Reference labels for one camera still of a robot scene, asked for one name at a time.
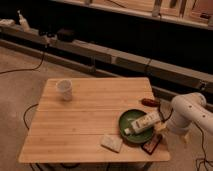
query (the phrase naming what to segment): green bowl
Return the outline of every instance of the green bowl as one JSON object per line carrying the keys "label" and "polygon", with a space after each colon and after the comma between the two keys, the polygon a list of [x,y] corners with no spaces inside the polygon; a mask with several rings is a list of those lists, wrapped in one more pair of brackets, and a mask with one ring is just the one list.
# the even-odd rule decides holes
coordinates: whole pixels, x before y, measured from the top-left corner
{"label": "green bowl", "polygon": [[132,121],[134,121],[135,119],[137,119],[143,115],[146,115],[146,113],[141,110],[138,110],[138,109],[131,109],[131,110],[124,112],[120,116],[119,129],[120,129],[120,133],[121,133],[122,137],[125,140],[127,140],[131,143],[135,143],[135,144],[142,144],[152,138],[152,135],[154,132],[153,127],[149,128],[137,135],[136,134],[135,135],[126,135],[124,132],[124,129],[130,127],[130,123]]}

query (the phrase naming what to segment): sponge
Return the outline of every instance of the sponge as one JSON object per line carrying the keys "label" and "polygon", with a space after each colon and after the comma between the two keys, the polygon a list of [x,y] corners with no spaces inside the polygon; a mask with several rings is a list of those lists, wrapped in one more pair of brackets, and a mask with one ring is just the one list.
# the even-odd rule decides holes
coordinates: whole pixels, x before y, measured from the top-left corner
{"label": "sponge", "polygon": [[105,134],[102,137],[100,143],[101,143],[101,145],[103,147],[106,147],[106,148],[108,148],[108,149],[110,149],[110,150],[112,150],[114,152],[119,153],[120,150],[121,150],[121,146],[122,146],[123,140],[118,138],[118,137]]}

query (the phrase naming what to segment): gray floor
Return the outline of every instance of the gray floor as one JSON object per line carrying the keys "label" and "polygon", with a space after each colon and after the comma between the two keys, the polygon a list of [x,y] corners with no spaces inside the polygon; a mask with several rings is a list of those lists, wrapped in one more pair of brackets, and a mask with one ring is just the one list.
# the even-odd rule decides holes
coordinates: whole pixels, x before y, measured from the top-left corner
{"label": "gray floor", "polygon": [[[30,57],[16,51],[0,47],[0,72],[17,68],[31,68],[39,63],[39,59]],[[18,163],[18,155],[27,135],[22,116],[26,108],[39,101],[43,86],[48,78],[60,77],[91,77],[74,70],[55,64],[44,62],[35,72],[15,72],[0,75],[0,171],[30,171],[29,165]],[[164,102],[164,111],[167,113],[169,104]],[[28,113],[30,123],[35,109]],[[179,141],[176,135],[165,133],[171,160],[169,162],[154,163],[150,170],[182,170],[195,169],[195,158],[202,157],[201,134],[193,125],[190,130],[188,148]],[[205,146],[207,156],[213,160],[213,136],[206,133]],[[110,170],[141,170],[143,164],[113,164]],[[74,169],[78,171],[105,170],[106,164],[82,164]]]}

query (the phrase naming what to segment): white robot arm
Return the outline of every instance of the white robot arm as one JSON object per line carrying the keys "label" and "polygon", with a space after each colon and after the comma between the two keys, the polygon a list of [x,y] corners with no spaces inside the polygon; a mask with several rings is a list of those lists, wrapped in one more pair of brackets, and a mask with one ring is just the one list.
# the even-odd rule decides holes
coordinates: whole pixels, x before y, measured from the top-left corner
{"label": "white robot arm", "polygon": [[206,99],[201,93],[178,95],[171,102],[173,113],[166,127],[173,133],[185,135],[191,122],[213,134],[213,113],[207,111]]}

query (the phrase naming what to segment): white cup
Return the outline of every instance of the white cup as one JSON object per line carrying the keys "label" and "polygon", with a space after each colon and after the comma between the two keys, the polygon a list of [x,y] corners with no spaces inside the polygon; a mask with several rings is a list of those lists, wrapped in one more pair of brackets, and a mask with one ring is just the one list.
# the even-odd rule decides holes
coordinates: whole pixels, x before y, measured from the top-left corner
{"label": "white cup", "polygon": [[57,91],[61,94],[63,100],[72,100],[72,82],[70,80],[61,80],[56,84]]}

